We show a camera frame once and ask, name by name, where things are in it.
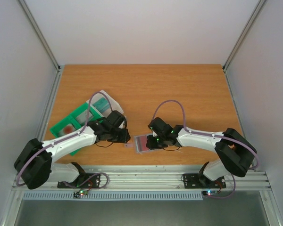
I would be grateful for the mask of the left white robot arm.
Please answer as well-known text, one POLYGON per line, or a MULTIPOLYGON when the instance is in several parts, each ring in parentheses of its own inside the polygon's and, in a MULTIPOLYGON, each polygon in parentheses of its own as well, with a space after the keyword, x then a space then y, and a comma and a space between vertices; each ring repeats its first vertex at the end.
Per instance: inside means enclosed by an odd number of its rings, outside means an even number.
POLYGON ((126 117, 117 110, 62 137, 43 142, 33 138, 14 163, 16 185, 36 189, 48 181, 52 165, 65 155, 100 141, 126 144, 130 139, 126 117))

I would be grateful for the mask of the blue card holder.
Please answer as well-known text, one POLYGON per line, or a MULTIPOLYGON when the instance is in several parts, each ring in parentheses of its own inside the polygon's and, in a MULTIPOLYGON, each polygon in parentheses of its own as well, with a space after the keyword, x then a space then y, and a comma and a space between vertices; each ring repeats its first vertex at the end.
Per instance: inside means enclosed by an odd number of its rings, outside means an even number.
POLYGON ((152 136, 152 134, 149 133, 149 134, 134 136, 133 147, 134 147, 135 152, 137 154, 143 154, 143 153, 157 151, 157 149, 151 150, 146 146, 148 136, 152 136))

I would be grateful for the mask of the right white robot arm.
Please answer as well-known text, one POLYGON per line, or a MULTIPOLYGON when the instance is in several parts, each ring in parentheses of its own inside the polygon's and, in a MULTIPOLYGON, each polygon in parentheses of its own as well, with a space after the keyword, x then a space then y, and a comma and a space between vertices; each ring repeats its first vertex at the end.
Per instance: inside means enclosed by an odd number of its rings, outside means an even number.
POLYGON ((244 177, 257 154, 255 148, 235 129, 225 132, 205 132, 186 128, 183 125, 171 127, 161 118, 153 119, 148 128, 146 147, 150 150, 175 147, 196 147, 218 155, 218 160, 206 162, 196 176, 201 188, 208 188, 217 179, 232 174, 244 177))

